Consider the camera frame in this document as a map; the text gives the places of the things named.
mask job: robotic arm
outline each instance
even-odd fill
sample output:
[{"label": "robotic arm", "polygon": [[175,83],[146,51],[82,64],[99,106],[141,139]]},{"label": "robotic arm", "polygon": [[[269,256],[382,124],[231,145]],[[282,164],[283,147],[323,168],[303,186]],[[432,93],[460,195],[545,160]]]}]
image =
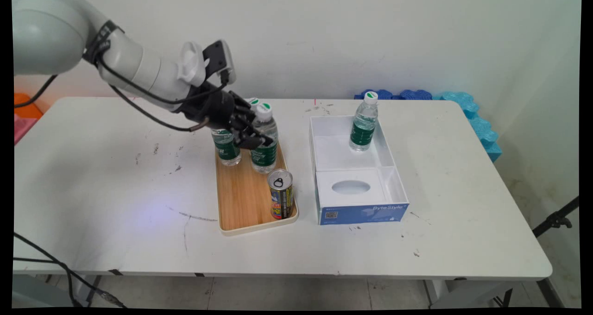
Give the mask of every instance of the robotic arm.
[{"label": "robotic arm", "polygon": [[[204,126],[227,129],[239,147],[249,150],[272,142],[253,128],[255,114],[249,104],[233,91],[222,90],[236,77],[224,40],[204,50],[195,42],[186,42],[181,59],[172,62],[129,39],[86,0],[17,3],[13,14],[15,75],[61,74],[81,59],[96,66],[117,93],[116,87],[124,89],[199,123],[189,131]],[[213,74],[221,77],[221,87],[207,81]]]}]

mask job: green bottle label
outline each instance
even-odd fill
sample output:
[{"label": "green bottle label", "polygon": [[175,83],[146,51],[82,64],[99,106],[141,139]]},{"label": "green bottle label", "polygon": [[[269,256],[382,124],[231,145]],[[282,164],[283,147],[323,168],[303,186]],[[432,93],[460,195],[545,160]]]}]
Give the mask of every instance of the green bottle label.
[{"label": "green bottle label", "polygon": [[360,146],[368,145],[371,142],[373,132],[375,132],[374,127],[372,130],[363,130],[356,126],[356,124],[352,124],[350,140]]},{"label": "green bottle label", "polygon": [[275,143],[274,146],[268,147],[258,147],[255,150],[252,150],[252,161],[255,165],[260,167],[265,167],[271,165],[276,160],[276,146],[278,143]]},{"label": "green bottle label", "polygon": [[239,156],[239,153],[241,152],[239,147],[237,147],[233,141],[227,142],[226,144],[214,142],[214,146],[216,146],[218,156],[223,160],[232,160]]}]

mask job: white wall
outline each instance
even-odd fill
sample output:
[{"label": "white wall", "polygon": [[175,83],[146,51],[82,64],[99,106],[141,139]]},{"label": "white wall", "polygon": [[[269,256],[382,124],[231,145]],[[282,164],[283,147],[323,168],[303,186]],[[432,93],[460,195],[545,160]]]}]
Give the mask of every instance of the white wall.
[{"label": "white wall", "polygon": [[[133,39],[176,59],[182,44],[227,40],[243,96],[352,98],[363,89],[468,91],[483,116],[564,0],[89,0]],[[17,77],[34,93],[45,78]],[[81,62],[64,95],[113,96]]]},{"label": "white wall", "polygon": [[[232,89],[352,98],[363,89],[467,91],[500,133],[496,167],[535,226],[578,194],[581,0],[89,0],[128,36],[176,59],[227,40]],[[45,77],[15,77],[32,94]],[[113,96],[81,62],[40,98]],[[540,242],[568,306],[580,306],[578,212]]]},{"label": "white wall", "polygon": [[[495,166],[534,228],[579,194],[581,0],[565,0],[551,17],[509,89],[493,108],[503,154]],[[581,306],[579,210],[572,229],[551,229],[540,244],[567,307]]]}]

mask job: blue box label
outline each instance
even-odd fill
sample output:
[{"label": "blue box label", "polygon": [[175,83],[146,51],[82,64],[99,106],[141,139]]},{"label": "blue box label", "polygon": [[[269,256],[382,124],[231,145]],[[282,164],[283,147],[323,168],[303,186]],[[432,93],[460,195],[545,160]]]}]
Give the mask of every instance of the blue box label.
[{"label": "blue box label", "polygon": [[320,224],[360,224],[362,222],[400,221],[408,205],[388,204],[358,207],[326,207],[322,209]]}]

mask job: white table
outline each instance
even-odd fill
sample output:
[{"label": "white table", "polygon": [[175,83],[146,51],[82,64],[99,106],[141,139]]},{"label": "white table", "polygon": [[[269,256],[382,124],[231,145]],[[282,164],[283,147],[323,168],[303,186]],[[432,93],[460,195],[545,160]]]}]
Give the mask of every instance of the white table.
[{"label": "white table", "polygon": [[[410,206],[401,222],[319,226],[309,117],[353,114],[360,101],[265,101],[294,175],[300,211],[294,224],[222,235],[218,222],[209,221],[218,218],[218,208],[207,129],[172,131],[116,97],[69,97],[15,146],[15,231],[87,275],[116,269],[123,275],[426,279],[434,308],[468,306],[509,282],[551,274],[457,104],[380,101]],[[180,114],[135,102],[169,123],[192,125]],[[13,254],[43,258],[19,240]],[[58,272],[51,264],[13,263],[13,273]],[[476,282],[448,292],[443,281],[459,277]]]}]

